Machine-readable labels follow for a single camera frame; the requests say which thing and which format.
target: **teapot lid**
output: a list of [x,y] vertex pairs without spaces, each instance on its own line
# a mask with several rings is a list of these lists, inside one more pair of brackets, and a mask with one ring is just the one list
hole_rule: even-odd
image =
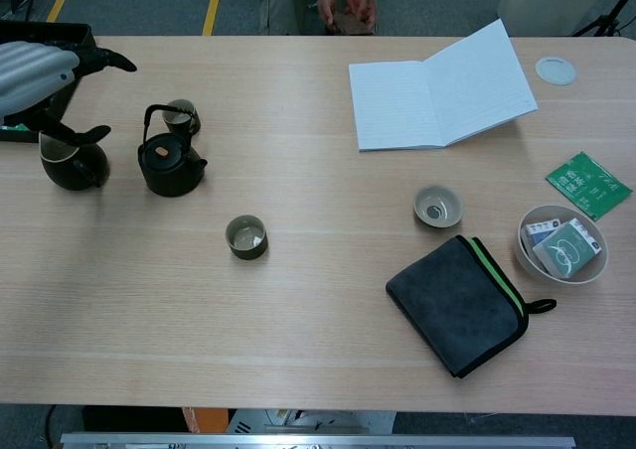
[[186,143],[179,135],[163,133],[153,136],[144,145],[143,164],[153,171],[168,171],[181,162],[184,148]]

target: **open notebook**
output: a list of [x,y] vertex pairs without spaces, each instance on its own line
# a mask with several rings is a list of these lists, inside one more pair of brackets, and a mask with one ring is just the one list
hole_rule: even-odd
[[501,20],[424,62],[349,76],[361,151],[443,147],[538,109]]

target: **kettle handle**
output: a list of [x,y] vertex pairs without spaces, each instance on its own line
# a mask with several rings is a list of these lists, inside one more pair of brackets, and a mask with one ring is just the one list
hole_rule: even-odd
[[[189,109],[178,108],[176,106],[170,106],[168,104],[151,104],[146,108],[146,112],[143,116],[143,145],[146,144],[146,138],[148,136],[148,128],[150,127],[150,118],[152,117],[152,113],[155,111],[172,111],[174,113],[183,113],[189,115],[191,118],[195,117],[195,113],[190,111]],[[188,147],[190,147],[190,141],[192,136],[188,136]]]

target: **white box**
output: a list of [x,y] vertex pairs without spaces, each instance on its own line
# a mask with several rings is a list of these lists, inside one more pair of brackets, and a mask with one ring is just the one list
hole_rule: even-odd
[[573,34],[596,0],[501,0],[497,14],[508,35],[561,37]]

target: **green zipper trim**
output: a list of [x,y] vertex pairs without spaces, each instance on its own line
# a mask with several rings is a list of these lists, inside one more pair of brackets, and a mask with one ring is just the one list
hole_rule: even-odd
[[479,260],[481,260],[481,263],[486,267],[486,269],[490,272],[490,274],[501,286],[501,288],[503,288],[506,291],[506,293],[513,300],[513,302],[515,302],[515,305],[517,305],[517,308],[519,308],[519,311],[521,312],[521,315],[523,317],[524,306],[521,304],[521,302],[517,298],[517,295],[515,295],[515,293],[510,289],[510,287],[506,284],[504,279],[501,278],[501,275],[499,275],[499,272],[495,270],[495,267],[492,266],[492,264],[490,263],[486,255],[484,255],[484,252],[481,251],[481,248],[479,248],[479,245],[477,245],[472,238],[467,238],[466,240],[468,240],[468,243],[470,243],[470,246],[473,247],[473,250],[479,257]]

